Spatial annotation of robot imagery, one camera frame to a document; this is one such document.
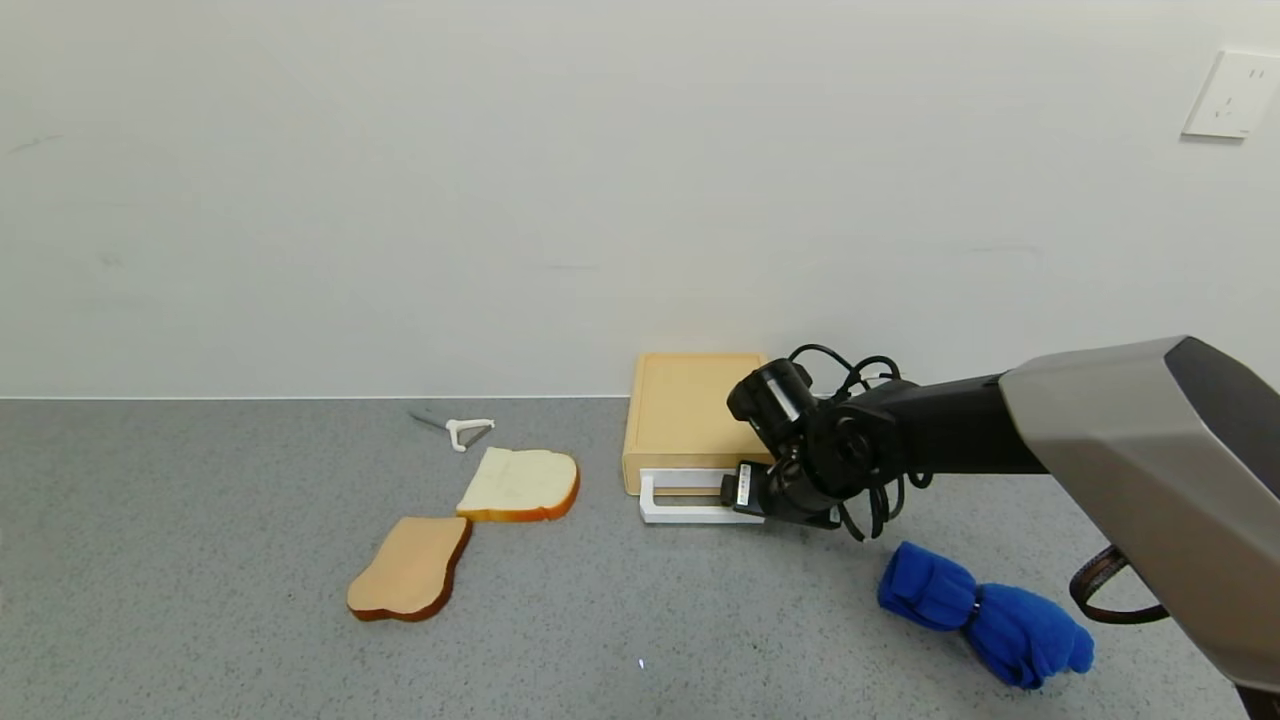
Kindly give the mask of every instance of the toast slice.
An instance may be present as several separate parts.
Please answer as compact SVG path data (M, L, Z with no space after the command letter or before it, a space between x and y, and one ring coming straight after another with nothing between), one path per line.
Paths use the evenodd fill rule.
M554 520L577 498L577 462L549 450L489 447L457 512L476 523Z
M426 620L449 601L453 569L471 538L466 518L401 518L347 588L360 620Z

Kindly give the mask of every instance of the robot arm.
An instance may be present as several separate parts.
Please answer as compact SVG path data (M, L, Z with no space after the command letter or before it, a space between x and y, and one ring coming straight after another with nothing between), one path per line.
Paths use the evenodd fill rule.
M924 487L931 473L1051 473L1249 715L1280 717L1280 395L1188 337L924 387L890 369L828 400L791 360L745 378L730 410L777 462L744 464L722 501L854 532L841 503L867 492L876 537L901 510L884 487L902 477Z

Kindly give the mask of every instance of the gray countertop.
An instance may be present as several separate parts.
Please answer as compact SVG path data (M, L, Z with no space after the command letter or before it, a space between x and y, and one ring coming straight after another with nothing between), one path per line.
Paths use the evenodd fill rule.
M1088 623L1093 671L1023 692L877 606L904 539L1069 606L1105 542L1052 479L938 478L861 546L645 527L626 401L436 402L498 420L466 455L408 406L0 402L0 717L1244 716L1171 621ZM387 530L452 515L486 445L571 454L573 509L477 525L435 618L356 621L347 584Z

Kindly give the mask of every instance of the wall socket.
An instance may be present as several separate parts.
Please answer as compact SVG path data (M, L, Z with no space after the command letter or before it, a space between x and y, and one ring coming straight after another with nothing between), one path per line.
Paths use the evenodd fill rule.
M1183 135L1249 137L1280 87L1280 58L1219 53Z

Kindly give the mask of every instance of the blue towel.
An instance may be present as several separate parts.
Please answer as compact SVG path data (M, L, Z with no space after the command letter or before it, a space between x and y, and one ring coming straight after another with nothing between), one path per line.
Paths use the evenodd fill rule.
M909 542L884 569L879 603L925 628L963 629L1010 685L1036 689L1055 673L1087 673L1093 665L1089 632L1052 601L1021 588L978 585L969 570Z

